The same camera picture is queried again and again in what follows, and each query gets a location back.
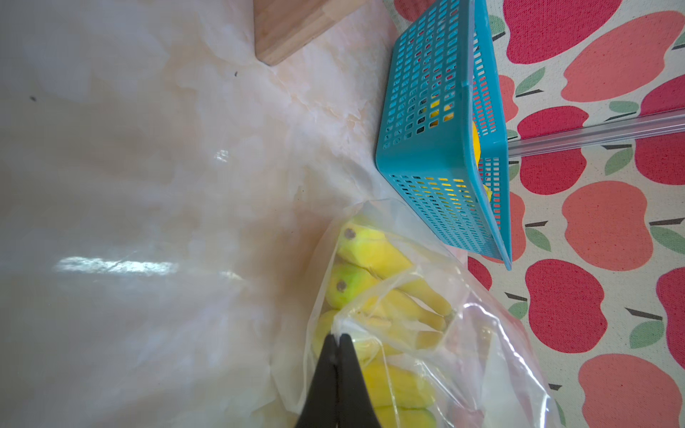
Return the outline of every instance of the clear plastic bag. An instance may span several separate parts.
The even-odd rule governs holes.
[[[309,271],[321,282],[306,327],[303,387],[291,396],[281,389],[292,410],[303,405],[330,331],[352,337],[384,428],[561,426],[521,322],[405,205],[348,209]]]

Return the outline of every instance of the banana bunch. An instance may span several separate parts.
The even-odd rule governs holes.
[[[336,262],[326,288],[326,301],[333,308],[324,312],[314,330],[312,350],[318,357],[323,341],[330,332],[333,319],[340,309],[381,280],[407,270],[413,263],[395,248],[382,231],[348,222],[338,238]],[[432,309],[419,305],[416,298]],[[389,342],[405,349],[432,349],[443,338],[447,326],[445,317],[452,313],[447,300],[428,283],[417,279],[391,290],[382,298],[371,297],[361,307],[366,325]],[[432,330],[409,328],[407,323],[419,322]],[[430,382],[408,370],[387,364],[384,356],[401,351],[377,338],[355,336],[352,341],[357,353],[378,421],[383,428],[435,428],[437,422],[427,409],[435,402]]]

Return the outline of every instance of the marble countertop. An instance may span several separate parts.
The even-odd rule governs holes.
[[[333,216],[397,197],[381,0],[273,68],[250,0],[3,9],[0,425],[292,426],[280,303]]]

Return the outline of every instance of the red apple print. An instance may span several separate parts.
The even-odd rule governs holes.
[[[586,262],[625,271],[647,263],[653,252],[645,224],[647,198],[622,181],[599,181],[573,192],[562,206],[566,241]]]
[[[632,355],[600,355],[582,365],[578,381],[590,428],[679,427],[680,389],[651,362]]]
[[[640,106],[640,116],[685,108],[685,75],[654,88]]]
[[[580,149],[524,156],[521,184],[535,194],[563,192],[578,181],[587,163]]]
[[[680,35],[685,16],[656,12],[613,29],[590,43],[564,72],[561,96],[586,103],[627,94],[654,80],[664,54]]]
[[[640,106],[640,116],[685,108],[685,75],[654,88]],[[640,174],[661,184],[685,184],[685,133],[638,138],[635,166]]]
[[[635,166],[661,184],[685,184],[685,132],[635,140]]]
[[[395,0],[395,9],[404,19],[414,22],[435,0]]]
[[[518,127],[519,135],[532,138],[582,128],[588,117],[585,111],[571,105],[546,108],[523,118]]]
[[[525,204],[523,199],[516,193],[509,193],[509,209],[512,219],[512,262],[517,261],[525,252],[525,230],[523,230],[523,215]],[[491,262],[504,264],[501,260],[483,256]]]
[[[511,77],[499,75],[499,90],[502,93],[502,103],[504,104],[504,121],[508,122],[516,117],[519,107],[514,103],[514,91],[516,85]]]
[[[490,271],[481,262],[469,257],[469,272],[481,283],[486,290],[490,290],[493,286],[493,277],[490,275]]]
[[[597,31],[621,0],[504,0],[511,40],[507,57],[515,64],[548,60]]]
[[[583,268],[562,260],[541,260],[528,268],[528,320],[538,339],[555,351],[587,352],[606,331],[601,312],[604,290]]]
[[[673,359],[685,368],[685,268],[661,275],[656,283],[656,295],[666,311],[669,351]]]

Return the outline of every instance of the basket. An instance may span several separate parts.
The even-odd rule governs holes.
[[[507,134],[485,0],[436,0],[397,39],[376,165],[445,244],[511,269]]]

